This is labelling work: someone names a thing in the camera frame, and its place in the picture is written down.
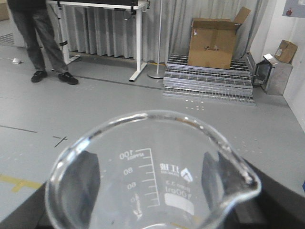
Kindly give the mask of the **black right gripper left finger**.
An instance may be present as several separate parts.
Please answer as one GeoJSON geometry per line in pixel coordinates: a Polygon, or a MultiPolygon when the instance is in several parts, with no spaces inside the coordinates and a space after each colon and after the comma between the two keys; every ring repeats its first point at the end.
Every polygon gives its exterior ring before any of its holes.
{"type": "Polygon", "coordinates": [[[60,157],[50,179],[1,220],[2,229],[87,229],[100,188],[94,153],[60,157]]]}

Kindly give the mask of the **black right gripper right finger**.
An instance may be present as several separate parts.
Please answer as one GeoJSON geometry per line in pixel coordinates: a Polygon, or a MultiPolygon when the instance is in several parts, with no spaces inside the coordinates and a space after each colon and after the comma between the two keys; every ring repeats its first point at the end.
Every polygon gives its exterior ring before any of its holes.
{"type": "Polygon", "coordinates": [[[305,199],[245,161],[203,158],[202,186],[216,229],[303,229],[305,199]]]}

